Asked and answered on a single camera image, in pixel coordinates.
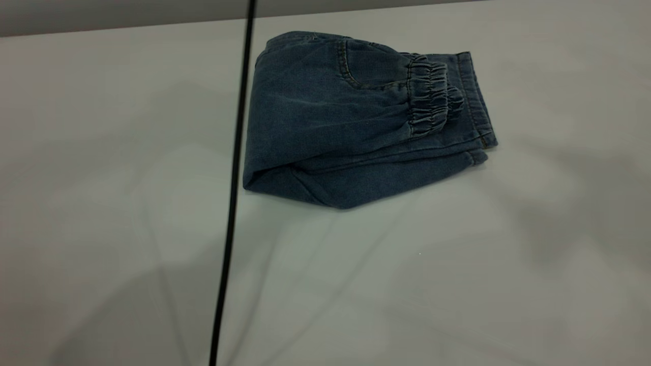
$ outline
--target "folded jeans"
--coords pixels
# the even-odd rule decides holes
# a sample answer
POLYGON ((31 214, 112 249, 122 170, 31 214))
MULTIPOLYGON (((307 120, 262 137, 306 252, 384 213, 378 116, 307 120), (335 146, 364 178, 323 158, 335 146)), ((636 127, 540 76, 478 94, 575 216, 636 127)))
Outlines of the folded jeans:
POLYGON ((243 185, 352 208, 483 163, 496 145, 469 53, 291 32, 256 62, 243 185))

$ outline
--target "black cable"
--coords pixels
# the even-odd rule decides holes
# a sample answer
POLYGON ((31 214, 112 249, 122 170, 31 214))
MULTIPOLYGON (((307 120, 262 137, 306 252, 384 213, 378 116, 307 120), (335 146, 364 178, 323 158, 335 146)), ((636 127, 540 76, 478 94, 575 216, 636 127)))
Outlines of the black cable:
POLYGON ((244 131, 244 109, 246 107, 246 90, 249 82, 249 64, 251 63, 251 38, 253 36, 253 18, 255 17, 256 0, 249 0, 249 10, 246 21, 244 56, 242 58, 242 80, 240 82, 240 100, 238 101, 238 116, 235 125, 235 144, 233 146, 233 166, 230 172, 230 203, 229 222, 226 229, 224 244, 224 259, 221 265, 219 281, 219 296, 215 310, 215 322, 212 327, 212 342, 210 343, 210 360, 208 366, 217 366, 217 349, 219 348, 219 332, 221 318, 226 302, 226 288, 229 284, 230 257, 233 252, 233 236, 235 233, 235 216, 238 205, 238 188, 240 187, 240 156, 242 155, 242 134, 244 131))

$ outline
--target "jeans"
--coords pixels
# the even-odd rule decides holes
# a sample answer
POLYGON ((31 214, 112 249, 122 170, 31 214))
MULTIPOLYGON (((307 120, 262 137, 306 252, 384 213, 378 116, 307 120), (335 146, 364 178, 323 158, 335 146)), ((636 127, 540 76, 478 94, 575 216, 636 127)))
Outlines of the jeans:
POLYGON ((243 185, 352 208, 481 164, 496 145, 469 53, 291 32, 256 62, 243 185))

